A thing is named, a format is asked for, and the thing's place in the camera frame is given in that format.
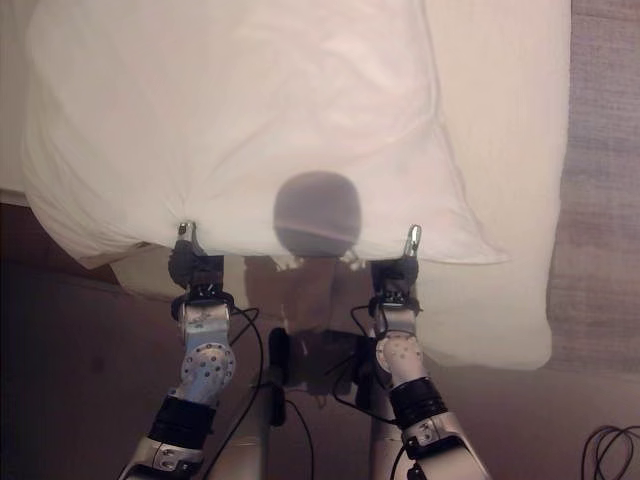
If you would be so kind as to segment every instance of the black cable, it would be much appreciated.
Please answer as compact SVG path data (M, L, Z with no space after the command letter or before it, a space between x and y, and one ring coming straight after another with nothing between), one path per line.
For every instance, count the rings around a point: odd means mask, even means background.
M369 334L367 333L367 331L364 329L364 327L362 326L362 324L360 323L360 321L356 318L356 313L358 310L364 310L364 309L368 309L369 305L360 305L359 307L353 307L351 309L351 320L353 320L353 323L355 323L358 328L360 329L360 331L362 332L362 335L364 335L365 337L369 337Z
M253 393L251 395L251 399L249 400L249 403L247 404L246 408L242 412L242 415L240 415L240 418L238 419L238 421L235 423L235 425L227 435L227 438L225 438L224 442L222 442L222 446L218 450L218 453L216 453L216 456L213 457L213 460L211 460L211 463L209 464L209 467L207 468L202 478L207 478L211 473L211 470L213 469L213 466L218 461L218 458L220 458L220 455L229 444L229 441L238 430L238 427L240 427L240 424L243 422L243 420L249 413L249 410L251 410L251 407L255 403L256 397L258 396L258 392L260 391L260 386L262 385L262 370L264 369L264 345L262 343L262 337L260 336L260 332L258 331L258 329L254 324L254 321L257 318L257 315L252 319L251 317L249 317L249 315L246 313L245 310L240 310L239 308L234 309L234 314L242 315L249 323L249 327L252 328L253 332L256 334L256 340L258 341L258 349L260 350L260 365L258 367L258 378L255 386L253 387Z
M336 402L341 403L342 405L345 405L347 407L353 408L354 410L359 411L360 413L364 413L365 415L370 416L371 418L375 418L376 420L383 422L383 423L388 423L389 425L396 425L396 421L395 420L389 420L388 418L383 418L379 415L376 415L373 412L369 412L367 410L364 410L363 408L358 407L357 405L347 402L346 400L341 399L340 397L338 397L338 384L340 383L340 381L344 378L345 373L347 373L347 370L349 369L349 365L347 364L345 366L345 368L342 369L342 372L340 373L340 375L338 375L338 378L336 378L336 381L333 384L333 388L331 389L331 393L333 394L333 398L336 399Z
M233 315L240 315L240 312L244 312L247 315L249 313L253 313L253 318L251 319L252 322L255 322L258 319L258 316L260 315L260 309L259 308L247 308L246 310L237 310L235 312L233 312L231 314L231 316ZM240 330L238 332L238 334L233 337L233 339L231 340L231 342L229 342L229 345L233 347L233 345L240 340L240 337L242 337L242 335L244 335L244 332L246 332L247 330L249 330L249 328L251 328L251 324L247 323L244 327L242 327L242 330Z
M402 458L402 454L404 453L405 448L404 445L400 447L398 450L398 455L396 455L396 459L393 461L393 467L391 467L391 475L389 475L389 480L395 480L396 478L396 470L398 469L398 464L400 463L400 459Z
M602 463L610 451L611 447L614 445L616 441L620 438L624 438L627 445L627 455L625 457L623 465L620 467L620 470L616 473L615 477L612 477L612 480L621 480L625 474L627 473L631 462L633 461L633 457L635 455L635 447L634 441L635 439L640 440L640 435L635 433L634 430L640 431L640 425L631 425L626 428L618 428L612 425L603 425L596 430L594 430L591 435L587 438L584 443L584 447L582 449L582 461L580 465L580 478L582 480L586 480L586 463L587 463L587 454L589 451L589 447L592 442L594 442L593 448L593 480L606 480L604 473L602 472Z
M362 332L362 335L364 335L365 338L371 338L369 337L369 335L367 334L367 332L365 331L364 327L362 326L362 324L358 321L358 318L355 315L355 312L357 312L358 310L364 310L364 309L369 309L369 305L360 305L359 307L353 307L351 309L351 319L354 321L354 323L358 326L358 328L360 329L360 331ZM384 316L385 319L385 332L389 329L389 322L387 321L387 317L386 315ZM373 370L373 376L376 379L376 382L378 382L378 385L380 386L380 388L383 391L386 391L386 387L384 385L384 382L382 381L382 379L380 378L380 372L378 371L377 368L377 364L378 364L378 360L376 359L376 355L375 353L373 353L372 358L371 358L371 363L372 363L372 370Z
M351 355L349 355L347 358L345 358L344 360L340 360L338 363L336 363L333 367L331 367L329 370L327 370L326 372L324 372L325 375L329 375L331 372L337 370L338 368L340 368L341 366L343 366L345 363L348 363L350 361L352 361L355 358L355 354L352 353Z
M311 454L311 474L310 474L310 478L311 480L313 480L315 478L315 471L316 471L316 457L315 457L315 452L313 449L313 440L311 438L311 432L309 431L309 426L307 425L307 422L305 422L304 417L302 416L302 413L300 413L300 410L298 409L298 406L293 403L291 400L285 400L286 403L288 403L289 405L291 405L291 408L293 408L296 412L296 414L298 415L298 418L300 419L300 423L302 424L302 427L304 428L305 433L307 434L307 441L309 442L309 452Z

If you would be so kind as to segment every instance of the pillow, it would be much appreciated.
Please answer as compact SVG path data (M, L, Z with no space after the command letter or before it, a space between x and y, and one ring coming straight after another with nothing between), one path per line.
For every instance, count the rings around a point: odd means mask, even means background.
M185 219L210 254L397 257L417 223L423 259L504 259L419 0L48 0L28 53L26 193L81 261L172 246Z

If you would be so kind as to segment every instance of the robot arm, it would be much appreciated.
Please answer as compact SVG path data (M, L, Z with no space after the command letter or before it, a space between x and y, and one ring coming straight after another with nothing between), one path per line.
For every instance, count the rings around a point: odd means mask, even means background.
M418 276L419 242L420 227L414 225L400 259L373 263L375 296L369 304L378 338L376 359L391 374L389 400L407 456L416 462L408 478L489 480L455 414L431 381L415 336L420 307L412 287Z
M195 224L181 224L169 264L171 277L186 288L174 309L185 344L180 384L164 399L120 480L192 478L202 465L218 395L233 376L233 297L222 291L223 259L197 253Z

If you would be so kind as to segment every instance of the mattress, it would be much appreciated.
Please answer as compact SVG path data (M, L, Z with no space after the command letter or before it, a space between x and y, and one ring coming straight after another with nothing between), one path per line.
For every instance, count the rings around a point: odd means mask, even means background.
M12 15L28 22L24 2L4 2L3 22L10 3ZM419 338L443 364L537 368L551 345L546 286L567 136L570 2L427 0L426 11L441 119L466 201L510 260L473 266L423 261ZM2 31L4 51L9 30ZM7 82L4 72L13 69L6 62L20 67L23 58L3 55L3 99L19 98L24 83ZM4 127L22 114L22 105L2 104ZM15 128L2 145L2 188L10 190L22 188ZM5 176L7 170L13 176ZM163 274L166 250L143 250L114 264L123 285L150 295L176 293ZM346 307L370 294L367 271L353 263L315 260L299 268L290 258L233 256L226 263L227 288L240 304L263 307L294 329L347 329ZM303 288L301 278L316 280L313 288Z

